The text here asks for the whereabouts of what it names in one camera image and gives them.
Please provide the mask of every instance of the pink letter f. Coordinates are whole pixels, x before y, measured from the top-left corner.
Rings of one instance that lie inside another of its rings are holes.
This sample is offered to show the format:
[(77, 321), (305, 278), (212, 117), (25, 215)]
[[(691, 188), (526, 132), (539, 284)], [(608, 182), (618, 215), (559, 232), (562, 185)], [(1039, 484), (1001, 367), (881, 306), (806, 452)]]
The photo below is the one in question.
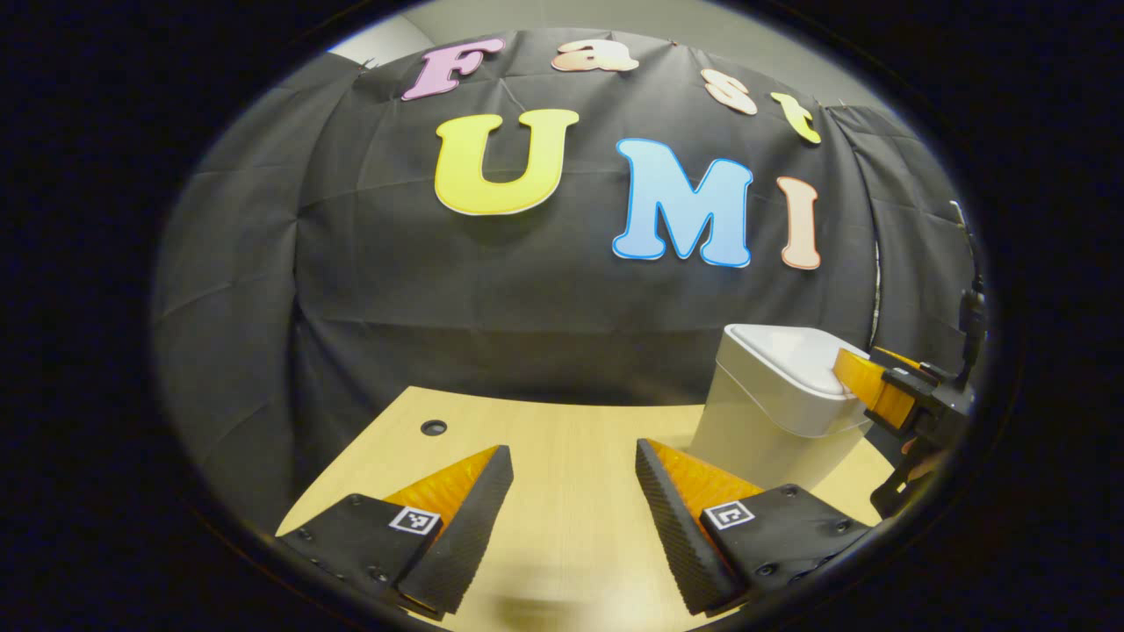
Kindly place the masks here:
[(422, 69), (422, 74), (418, 75), (414, 88), (410, 88), (402, 94), (402, 100), (409, 101), (411, 99), (448, 92), (460, 84), (460, 81), (450, 76), (454, 70), (460, 72), (462, 76), (472, 74), (480, 67), (480, 62), (484, 60), (481, 51), (496, 53), (502, 49), (504, 40), (496, 38), (473, 42), (472, 44), (461, 44), (460, 46), (450, 46), (448, 48), (426, 53), (425, 67)]

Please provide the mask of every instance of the table surface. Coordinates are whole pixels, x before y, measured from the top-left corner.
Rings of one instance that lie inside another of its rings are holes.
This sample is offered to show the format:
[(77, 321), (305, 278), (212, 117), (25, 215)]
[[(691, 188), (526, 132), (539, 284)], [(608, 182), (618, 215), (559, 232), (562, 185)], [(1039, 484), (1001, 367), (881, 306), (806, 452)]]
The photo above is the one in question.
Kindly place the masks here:
[[(515, 481), (456, 614), (456, 632), (683, 631), (707, 621), (683, 606), (636, 480), (636, 440), (690, 444), (703, 406), (575, 406), (410, 387), (305, 491), (283, 535), (348, 494), (383, 498), (496, 444)], [(448, 428), (422, 433), (429, 419)], [(870, 491), (890, 475), (867, 441), (812, 493), (869, 525)]]

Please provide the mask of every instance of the letter m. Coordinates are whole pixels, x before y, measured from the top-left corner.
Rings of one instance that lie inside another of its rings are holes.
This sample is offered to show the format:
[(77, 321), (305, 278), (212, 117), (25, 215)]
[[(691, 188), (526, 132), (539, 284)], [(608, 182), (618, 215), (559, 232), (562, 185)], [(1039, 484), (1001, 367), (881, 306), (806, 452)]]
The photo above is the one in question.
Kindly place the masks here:
[(660, 259), (667, 244), (656, 235), (663, 215), (676, 254), (687, 259), (707, 223), (710, 238), (699, 254), (711, 265), (744, 268), (750, 263), (745, 246), (745, 188), (753, 173), (729, 160), (710, 163), (698, 189), (692, 189), (671, 147), (644, 138), (624, 138), (617, 151), (632, 169), (628, 223), (613, 240), (613, 252), (624, 259)]

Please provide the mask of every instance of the yellow letter u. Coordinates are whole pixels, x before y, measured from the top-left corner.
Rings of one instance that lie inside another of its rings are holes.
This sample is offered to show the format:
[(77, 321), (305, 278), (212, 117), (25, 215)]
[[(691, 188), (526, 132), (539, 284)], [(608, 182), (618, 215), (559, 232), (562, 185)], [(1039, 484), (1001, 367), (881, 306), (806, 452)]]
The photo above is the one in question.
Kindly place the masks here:
[(504, 119), (493, 114), (464, 116), (437, 127), (441, 154), (434, 189), (441, 204), (465, 215), (511, 215), (551, 197), (562, 178), (565, 128), (578, 123), (571, 110), (529, 110), (519, 123), (531, 127), (527, 170), (513, 182), (484, 180), (488, 133)]

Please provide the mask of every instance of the white container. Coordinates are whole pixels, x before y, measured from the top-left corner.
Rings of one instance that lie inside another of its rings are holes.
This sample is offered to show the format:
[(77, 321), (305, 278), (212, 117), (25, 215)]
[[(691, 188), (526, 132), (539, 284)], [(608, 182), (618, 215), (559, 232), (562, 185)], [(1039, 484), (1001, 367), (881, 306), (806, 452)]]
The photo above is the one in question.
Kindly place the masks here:
[(764, 489), (815, 487), (872, 423), (832, 371), (840, 347), (869, 358), (810, 327), (726, 325), (688, 452)]

